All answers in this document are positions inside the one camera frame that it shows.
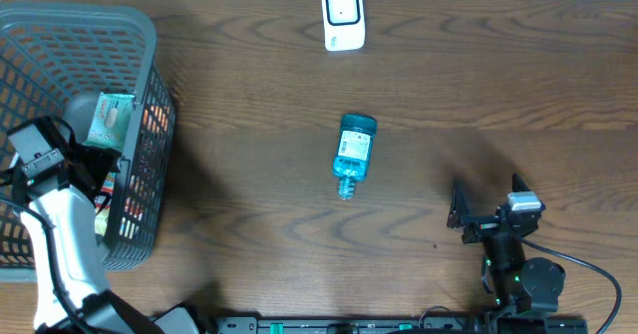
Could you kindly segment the yellow snack bag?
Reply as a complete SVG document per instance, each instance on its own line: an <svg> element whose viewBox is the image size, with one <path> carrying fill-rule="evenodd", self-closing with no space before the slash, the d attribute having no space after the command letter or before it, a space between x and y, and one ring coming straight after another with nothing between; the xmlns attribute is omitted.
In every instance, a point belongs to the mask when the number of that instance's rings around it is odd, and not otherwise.
<svg viewBox="0 0 638 334"><path fill-rule="evenodd" d="M95 234L104 236L108 227L108 220L111 209L111 200L114 193L117 174L109 172L103 183L100 194L95 198L96 218Z"/></svg>

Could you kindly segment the light green wipes packet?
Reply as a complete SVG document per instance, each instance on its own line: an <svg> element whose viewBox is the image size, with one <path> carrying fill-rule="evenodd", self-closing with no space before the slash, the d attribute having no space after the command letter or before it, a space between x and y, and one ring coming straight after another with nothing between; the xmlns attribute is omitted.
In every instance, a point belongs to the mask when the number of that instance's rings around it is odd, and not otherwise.
<svg viewBox="0 0 638 334"><path fill-rule="evenodd" d="M133 113L134 95L101 93L84 146L122 152Z"/></svg>

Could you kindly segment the teal mouthwash bottle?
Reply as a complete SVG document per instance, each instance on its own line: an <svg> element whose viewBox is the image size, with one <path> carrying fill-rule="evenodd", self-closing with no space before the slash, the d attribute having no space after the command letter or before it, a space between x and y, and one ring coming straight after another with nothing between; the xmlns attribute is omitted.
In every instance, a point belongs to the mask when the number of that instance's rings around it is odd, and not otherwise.
<svg viewBox="0 0 638 334"><path fill-rule="evenodd" d="M338 195L349 200L356 185L367 178L377 121L369 116L346 114L340 125L340 138L333 160L333 175L339 179Z"/></svg>

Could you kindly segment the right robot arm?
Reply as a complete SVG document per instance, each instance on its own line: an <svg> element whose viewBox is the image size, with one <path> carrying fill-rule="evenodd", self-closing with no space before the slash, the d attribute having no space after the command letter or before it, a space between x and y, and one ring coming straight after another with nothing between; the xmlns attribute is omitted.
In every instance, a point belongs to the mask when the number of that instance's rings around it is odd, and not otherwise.
<svg viewBox="0 0 638 334"><path fill-rule="evenodd" d="M447 227L461 229L464 244L483 248L483 288L496 304L480 316L485 333L547 333L548 317L558 310L565 271L542 257L528 258L524 238L538 230L545 205L518 174L511 177L511 192L493 215L475 215L462 182L452 185Z"/></svg>

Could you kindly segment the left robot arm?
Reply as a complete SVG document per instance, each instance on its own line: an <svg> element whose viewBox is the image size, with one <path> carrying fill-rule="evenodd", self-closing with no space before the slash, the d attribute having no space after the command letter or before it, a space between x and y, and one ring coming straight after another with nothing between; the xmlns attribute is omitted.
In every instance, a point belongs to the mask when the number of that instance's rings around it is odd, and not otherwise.
<svg viewBox="0 0 638 334"><path fill-rule="evenodd" d="M32 243L38 333L160 333L158 322L115 294L94 230L95 199L120 152L63 136L57 117L8 131L18 163L3 171L12 194L1 201L19 216Z"/></svg>

